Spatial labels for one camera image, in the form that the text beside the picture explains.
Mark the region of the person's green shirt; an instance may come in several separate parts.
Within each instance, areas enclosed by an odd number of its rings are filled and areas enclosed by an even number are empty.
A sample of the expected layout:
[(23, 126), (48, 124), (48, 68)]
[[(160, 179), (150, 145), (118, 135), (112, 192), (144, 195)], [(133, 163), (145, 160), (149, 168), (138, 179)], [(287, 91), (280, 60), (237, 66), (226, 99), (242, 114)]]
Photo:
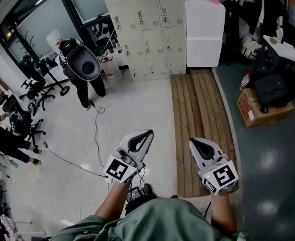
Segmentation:
[(51, 241), (247, 241), (241, 232), (224, 235), (182, 199), (152, 199), (123, 218), (107, 222), (91, 215)]

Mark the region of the grey metal locker door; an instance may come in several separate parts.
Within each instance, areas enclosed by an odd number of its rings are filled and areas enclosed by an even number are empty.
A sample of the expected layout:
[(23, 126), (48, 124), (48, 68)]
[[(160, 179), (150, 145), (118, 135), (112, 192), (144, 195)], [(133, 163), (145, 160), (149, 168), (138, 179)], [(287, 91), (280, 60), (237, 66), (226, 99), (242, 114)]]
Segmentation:
[(165, 28), (183, 26), (183, 1), (159, 0), (163, 26)]
[(140, 31), (161, 28), (157, 0), (137, 0), (132, 6)]

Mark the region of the white-topped black table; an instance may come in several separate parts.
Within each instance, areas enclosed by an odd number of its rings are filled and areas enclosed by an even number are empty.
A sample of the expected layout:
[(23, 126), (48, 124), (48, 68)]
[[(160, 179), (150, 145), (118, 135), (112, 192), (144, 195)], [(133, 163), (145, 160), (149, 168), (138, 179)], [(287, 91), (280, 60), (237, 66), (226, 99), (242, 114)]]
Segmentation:
[(262, 46), (253, 69), (254, 77), (261, 78), (272, 73), (290, 70), (295, 76), (295, 48), (286, 42), (276, 45), (270, 42), (270, 36), (264, 35)]

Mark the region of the plastic bottle red label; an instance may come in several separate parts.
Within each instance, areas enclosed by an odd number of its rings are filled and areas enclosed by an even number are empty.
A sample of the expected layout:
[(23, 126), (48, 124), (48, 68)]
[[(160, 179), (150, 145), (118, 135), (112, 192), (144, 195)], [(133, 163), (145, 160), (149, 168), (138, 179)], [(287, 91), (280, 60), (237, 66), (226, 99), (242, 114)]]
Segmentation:
[(243, 90), (248, 85), (248, 83), (250, 81), (250, 75), (251, 75), (250, 72), (247, 72), (245, 74), (245, 76), (243, 77), (243, 79), (241, 81), (240, 87), (239, 87), (240, 90)]

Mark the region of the black wheeled rack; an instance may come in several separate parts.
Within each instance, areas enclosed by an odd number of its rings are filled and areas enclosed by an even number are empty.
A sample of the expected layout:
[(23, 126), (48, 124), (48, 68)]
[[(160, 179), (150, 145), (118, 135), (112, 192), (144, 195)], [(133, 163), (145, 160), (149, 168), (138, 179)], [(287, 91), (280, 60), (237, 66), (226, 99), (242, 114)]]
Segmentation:
[(29, 43), (26, 41), (26, 39), (20, 34), (20, 32), (17, 29), (14, 29), (14, 30), (15, 30), (18, 40), (23, 45), (23, 47), (26, 49), (26, 52), (33, 59), (33, 61), (36, 63), (36, 65), (40, 67), (40, 69), (42, 70), (42, 73), (49, 75), (51, 77), (51, 79), (55, 82), (55, 85), (58, 85), (60, 87), (60, 89), (61, 89), (60, 95), (65, 96), (69, 92), (70, 86), (67, 85), (67, 86), (63, 87), (61, 85), (61, 83), (58, 82), (57, 79), (52, 75), (49, 68), (46, 66), (46, 63), (41, 62), (39, 57), (33, 51), (33, 49), (31, 48)]

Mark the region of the black backpack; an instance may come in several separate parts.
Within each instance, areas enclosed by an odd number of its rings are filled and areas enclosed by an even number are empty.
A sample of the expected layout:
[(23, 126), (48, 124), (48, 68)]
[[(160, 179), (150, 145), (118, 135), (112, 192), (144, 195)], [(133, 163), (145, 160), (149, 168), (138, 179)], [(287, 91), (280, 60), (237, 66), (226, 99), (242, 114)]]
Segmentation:
[(279, 74), (256, 79), (253, 87), (262, 113), (268, 113), (270, 106), (281, 108), (291, 101), (287, 82)]

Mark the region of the black metal shelf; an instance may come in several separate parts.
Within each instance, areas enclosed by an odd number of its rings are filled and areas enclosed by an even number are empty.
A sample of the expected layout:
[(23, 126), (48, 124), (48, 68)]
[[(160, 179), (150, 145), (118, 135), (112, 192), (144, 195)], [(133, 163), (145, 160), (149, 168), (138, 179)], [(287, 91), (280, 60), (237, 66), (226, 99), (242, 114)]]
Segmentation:
[(86, 35), (84, 43), (97, 57), (114, 52), (117, 37), (109, 14), (100, 14), (97, 18), (89, 20), (82, 24), (81, 30)]

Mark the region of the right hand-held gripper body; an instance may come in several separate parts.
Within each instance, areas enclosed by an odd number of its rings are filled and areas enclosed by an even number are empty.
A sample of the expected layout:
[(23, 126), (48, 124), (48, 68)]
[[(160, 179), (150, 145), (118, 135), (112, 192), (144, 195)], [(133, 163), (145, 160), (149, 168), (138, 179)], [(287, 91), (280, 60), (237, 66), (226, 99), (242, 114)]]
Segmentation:
[(199, 169), (198, 176), (202, 184), (214, 195), (233, 187), (239, 179), (233, 162), (228, 161), (225, 154), (219, 156), (205, 169)]

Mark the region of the person's right forearm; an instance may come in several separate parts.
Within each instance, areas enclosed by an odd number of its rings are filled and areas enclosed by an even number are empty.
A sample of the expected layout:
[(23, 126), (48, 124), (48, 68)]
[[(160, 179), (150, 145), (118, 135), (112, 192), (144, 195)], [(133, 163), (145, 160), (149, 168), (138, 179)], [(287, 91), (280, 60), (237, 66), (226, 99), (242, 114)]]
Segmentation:
[(224, 235), (237, 232), (237, 222), (231, 210), (228, 193), (211, 194), (211, 205), (211, 225)]

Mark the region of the white jug red label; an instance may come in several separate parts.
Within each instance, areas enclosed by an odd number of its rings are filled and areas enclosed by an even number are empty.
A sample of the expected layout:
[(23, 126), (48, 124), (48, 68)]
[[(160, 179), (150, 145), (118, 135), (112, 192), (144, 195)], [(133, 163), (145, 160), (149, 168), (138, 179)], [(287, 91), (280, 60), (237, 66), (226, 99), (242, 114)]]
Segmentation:
[(53, 29), (46, 37), (46, 41), (48, 45), (52, 48), (52, 50), (59, 54), (59, 46), (63, 41), (62, 35), (60, 34), (58, 29)]

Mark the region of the person's left forearm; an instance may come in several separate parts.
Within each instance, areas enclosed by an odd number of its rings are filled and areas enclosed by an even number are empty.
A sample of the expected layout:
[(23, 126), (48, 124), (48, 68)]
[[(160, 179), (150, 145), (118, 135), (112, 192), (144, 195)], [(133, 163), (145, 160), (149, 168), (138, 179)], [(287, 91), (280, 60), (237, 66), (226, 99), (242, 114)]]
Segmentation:
[(115, 183), (106, 199), (95, 212), (94, 216), (99, 216), (107, 222), (119, 219), (121, 217), (130, 186), (130, 182), (127, 184), (119, 182)]

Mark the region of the black-framed frosted window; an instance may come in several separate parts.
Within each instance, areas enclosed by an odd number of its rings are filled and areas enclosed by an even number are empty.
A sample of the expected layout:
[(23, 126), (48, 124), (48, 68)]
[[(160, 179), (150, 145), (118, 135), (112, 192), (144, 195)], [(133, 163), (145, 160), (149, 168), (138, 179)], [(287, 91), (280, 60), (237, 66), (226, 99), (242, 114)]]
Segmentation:
[(40, 59), (56, 54), (46, 41), (58, 29), (63, 39), (85, 40), (81, 26), (100, 14), (108, 14), (104, 0), (20, 0), (0, 25), (0, 57), (11, 65), (21, 65), (26, 49), (18, 40), (11, 22)]

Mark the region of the beige metal locker bank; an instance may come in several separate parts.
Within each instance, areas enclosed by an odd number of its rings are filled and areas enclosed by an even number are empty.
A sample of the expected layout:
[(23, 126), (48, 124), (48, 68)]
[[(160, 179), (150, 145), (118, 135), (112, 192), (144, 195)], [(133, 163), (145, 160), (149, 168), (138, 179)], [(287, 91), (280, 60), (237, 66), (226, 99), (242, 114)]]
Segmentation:
[(165, 28), (157, 0), (161, 28), (140, 31), (132, 2), (105, 0), (117, 39), (134, 81), (168, 78), (186, 73), (186, 21), (183, 1), (183, 26)]

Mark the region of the person's left black shoe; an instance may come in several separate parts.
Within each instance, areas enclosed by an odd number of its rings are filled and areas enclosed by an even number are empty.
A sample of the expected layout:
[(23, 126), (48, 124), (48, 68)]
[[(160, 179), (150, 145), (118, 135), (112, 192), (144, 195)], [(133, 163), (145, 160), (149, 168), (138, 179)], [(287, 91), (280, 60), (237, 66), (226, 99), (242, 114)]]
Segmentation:
[(152, 186), (149, 183), (144, 184), (143, 193), (144, 193), (144, 195), (149, 195), (149, 196), (154, 195)]

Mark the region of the brown cardboard box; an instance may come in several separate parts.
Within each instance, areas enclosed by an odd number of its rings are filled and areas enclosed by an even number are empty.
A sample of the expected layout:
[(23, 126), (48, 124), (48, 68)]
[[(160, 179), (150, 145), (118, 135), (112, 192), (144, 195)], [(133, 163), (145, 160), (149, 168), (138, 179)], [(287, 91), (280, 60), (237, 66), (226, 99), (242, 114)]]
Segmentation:
[(254, 90), (250, 88), (242, 90), (237, 100), (237, 106), (246, 128), (275, 123), (285, 118), (294, 109), (293, 104), (289, 102), (287, 106), (281, 108), (270, 106), (268, 112), (263, 113)]

